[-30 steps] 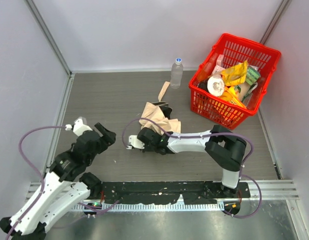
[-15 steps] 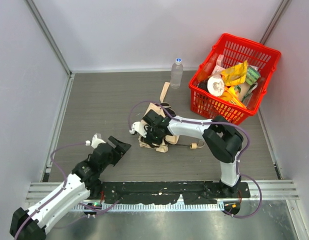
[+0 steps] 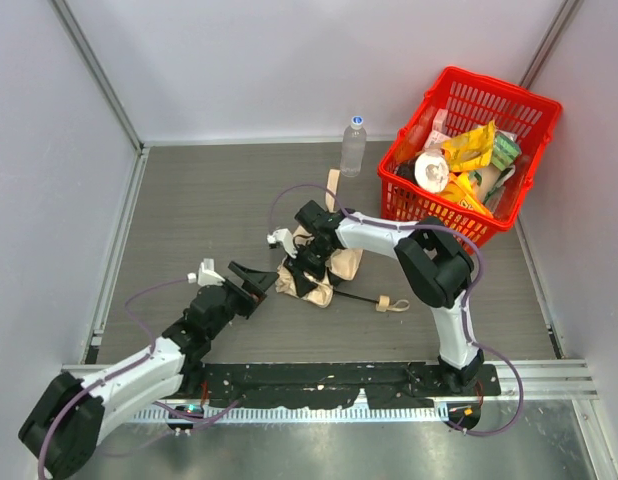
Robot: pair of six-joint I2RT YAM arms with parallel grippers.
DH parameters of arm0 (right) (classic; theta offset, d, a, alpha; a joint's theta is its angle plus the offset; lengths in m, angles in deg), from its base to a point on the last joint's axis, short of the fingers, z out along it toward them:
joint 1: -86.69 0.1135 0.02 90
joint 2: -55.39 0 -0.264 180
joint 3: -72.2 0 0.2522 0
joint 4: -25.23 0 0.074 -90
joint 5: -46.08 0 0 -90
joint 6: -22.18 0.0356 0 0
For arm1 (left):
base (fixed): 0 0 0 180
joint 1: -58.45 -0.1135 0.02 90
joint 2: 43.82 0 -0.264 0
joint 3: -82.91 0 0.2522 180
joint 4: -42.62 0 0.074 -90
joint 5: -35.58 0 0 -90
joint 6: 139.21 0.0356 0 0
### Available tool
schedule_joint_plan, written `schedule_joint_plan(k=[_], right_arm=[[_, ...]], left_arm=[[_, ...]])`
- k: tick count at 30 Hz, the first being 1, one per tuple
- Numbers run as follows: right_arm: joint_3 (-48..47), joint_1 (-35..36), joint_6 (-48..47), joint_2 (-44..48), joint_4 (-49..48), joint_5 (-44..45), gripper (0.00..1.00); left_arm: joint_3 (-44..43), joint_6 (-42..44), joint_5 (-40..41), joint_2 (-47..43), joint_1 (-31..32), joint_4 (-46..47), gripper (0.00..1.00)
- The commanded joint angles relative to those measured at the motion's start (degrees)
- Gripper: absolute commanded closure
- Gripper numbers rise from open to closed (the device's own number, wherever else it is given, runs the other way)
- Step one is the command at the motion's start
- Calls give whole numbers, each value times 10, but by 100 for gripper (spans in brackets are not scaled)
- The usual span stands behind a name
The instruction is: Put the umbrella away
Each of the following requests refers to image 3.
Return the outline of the beige folding umbrella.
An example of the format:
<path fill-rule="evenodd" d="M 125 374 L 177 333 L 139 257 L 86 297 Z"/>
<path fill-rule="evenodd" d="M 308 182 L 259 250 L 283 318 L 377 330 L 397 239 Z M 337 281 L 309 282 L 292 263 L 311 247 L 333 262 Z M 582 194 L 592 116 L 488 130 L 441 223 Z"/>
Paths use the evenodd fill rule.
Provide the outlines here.
<path fill-rule="evenodd" d="M 337 193 L 340 173 L 338 169 L 330 169 L 327 176 L 325 188 L 334 195 Z M 336 201 L 329 192 L 325 192 L 325 207 L 329 213 L 335 213 Z M 293 234 L 288 229 L 282 229 L 282 234 L 278 234 L 278 231 L 279 230 L 269 235 L 268 240 L 277 240 L 278 238 L 285 239 L 283 240 L 283 246 L 286 240 L 297 242 L 294 243 L 294 245 L 306 246 L 313 238 L 301 225 L 296 228 Z M 338 285 L 355 278 L 360 267 L 362 255 L 363 252 L 361 249 L 336 250 L 327 260 L 326 273 L 321 280 L 317 280 L 311 275 L 302 274 L 301 280 L 307 280 L 311 283 L 309 286 L 314 287 L 311 291 L 302 295 L 300 287 L 295 286 L 296 283 L 293 279 L 292 270 L 290 267 L 285 266 L 283 262 L 279 265 L 277 270 L 279 278 L 275 284 L 276 292 L 301 299 L 320 308 L 328 307 L 335 296 L 341 296 L 371 303 L 374 305 L 375 310 L 380 313 L 402 313 L 407 311 L 410 308 L 410 302 L 406 299 L 399 299 L 394 302 L 386 295 L 380 295 L 378 299 L 374 299 L 337 290 L 336 287 Z"/>

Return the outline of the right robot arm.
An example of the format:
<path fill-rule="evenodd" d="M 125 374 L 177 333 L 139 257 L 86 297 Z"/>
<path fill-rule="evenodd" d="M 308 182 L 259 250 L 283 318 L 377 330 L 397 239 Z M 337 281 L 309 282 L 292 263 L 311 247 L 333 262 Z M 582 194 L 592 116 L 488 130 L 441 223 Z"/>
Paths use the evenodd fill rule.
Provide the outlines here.
<path fill-rule="evenodd" d="M 315 290 L 319 279 L 344 280 L 327 267 L 338 250 L 361 249 L 397 260 L 413 293 L 432 311 L 442 380 L 454 393 L 475 384 L 484 353 L 474 338 L 469 311 L 474 263 L 455 231 L 435 217 L 387 221 L 352 209 L 329 212 L 314 201 L 305 204 L 295 220 L 310 238 L 285 249 L 284 266 L 300 295 Z"/>

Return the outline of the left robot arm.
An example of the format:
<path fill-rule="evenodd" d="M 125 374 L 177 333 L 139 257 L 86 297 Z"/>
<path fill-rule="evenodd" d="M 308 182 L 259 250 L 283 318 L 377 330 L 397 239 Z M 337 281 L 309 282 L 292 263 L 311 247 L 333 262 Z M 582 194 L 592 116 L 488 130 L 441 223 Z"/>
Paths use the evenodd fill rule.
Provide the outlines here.
<path fill-rule="evenodd" d="M 71 477 L 133 414 L 194 389 L 213 340 L 235 317 L 249 318 L 278 279 L 236 262 L 229 269 L 239 284 L 203 260 L 185 279 L 198 287 L 190 305 L 141 351 L 83 377 L 63 371 L 51 380 L 18 432 L 37 459 L 39 478 Z"/>

